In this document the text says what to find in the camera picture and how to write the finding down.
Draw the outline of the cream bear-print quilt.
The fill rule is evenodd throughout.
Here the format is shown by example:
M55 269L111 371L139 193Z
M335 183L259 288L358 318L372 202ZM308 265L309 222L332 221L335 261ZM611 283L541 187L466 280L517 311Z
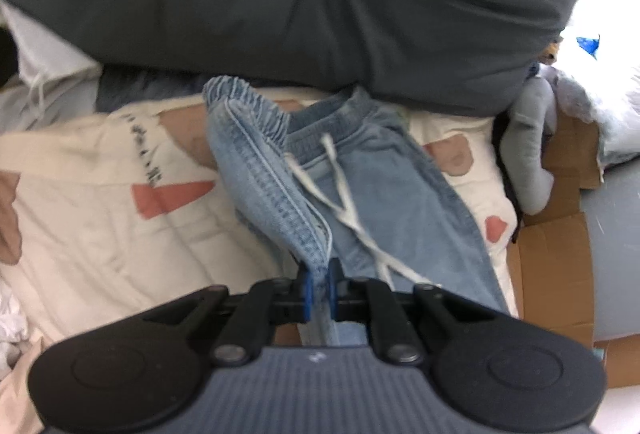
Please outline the cream bear-print quilt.
M256 90L291 113L326 99ZM506 247L516 220L491 120L385 105L471 209L514 313ZM134 104L1 139L1 276L37 345L209 284L242 293L294 276L298 264L235 208L206 139L204 100Z

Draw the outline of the grey U-shaped neck pillow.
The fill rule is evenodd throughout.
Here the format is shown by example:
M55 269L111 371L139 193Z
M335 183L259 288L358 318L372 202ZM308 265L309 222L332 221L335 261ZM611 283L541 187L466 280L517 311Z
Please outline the grey U-shaped neck pillow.
M526 79L508 112L499 152L515 198L526 215L539 214L548 204L554 177L542 166L546 142L558 125L555 95L540 75Z

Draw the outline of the grey-blue appliance cabinet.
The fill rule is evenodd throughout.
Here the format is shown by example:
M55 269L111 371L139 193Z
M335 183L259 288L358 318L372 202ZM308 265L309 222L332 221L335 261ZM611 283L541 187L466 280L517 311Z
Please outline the grey-blue appliance cabinet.
M639 161L608 168L596 190L582 191L594 279L594 338L639 332Z

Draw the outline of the blue-grey denim pants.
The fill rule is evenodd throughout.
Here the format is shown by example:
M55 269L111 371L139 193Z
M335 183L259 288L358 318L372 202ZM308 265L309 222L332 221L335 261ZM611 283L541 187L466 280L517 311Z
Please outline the blue-grey denim pants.
M396 108L352 88L286 112L237 77L203 90L206 139L240 215L304 264L314 283L307 344L357 346L363 326L331 318L329 262L410 291L431 282L507 311L471 209Z

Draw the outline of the brown cardboard sheet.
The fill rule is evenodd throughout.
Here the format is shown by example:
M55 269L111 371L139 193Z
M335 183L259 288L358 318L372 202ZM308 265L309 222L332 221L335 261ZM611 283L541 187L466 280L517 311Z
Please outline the brown cardboard sheet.
M594 279L582 191L604 181L597 162L599 131L560 114L542 165L554 176L546 208L527 216L510 245L508 263L522 319L563 334L603 356L610 388L639 383L639 332L608 341L594 338Z

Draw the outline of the brown teddy bear toy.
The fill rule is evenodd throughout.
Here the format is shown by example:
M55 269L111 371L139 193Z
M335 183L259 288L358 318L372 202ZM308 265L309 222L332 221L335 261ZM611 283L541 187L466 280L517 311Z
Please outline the brown teddy bear toy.
M561 39L553 39L550 44L541 51L537 60L544 65L552 65L558 60L558 52L560 48Z

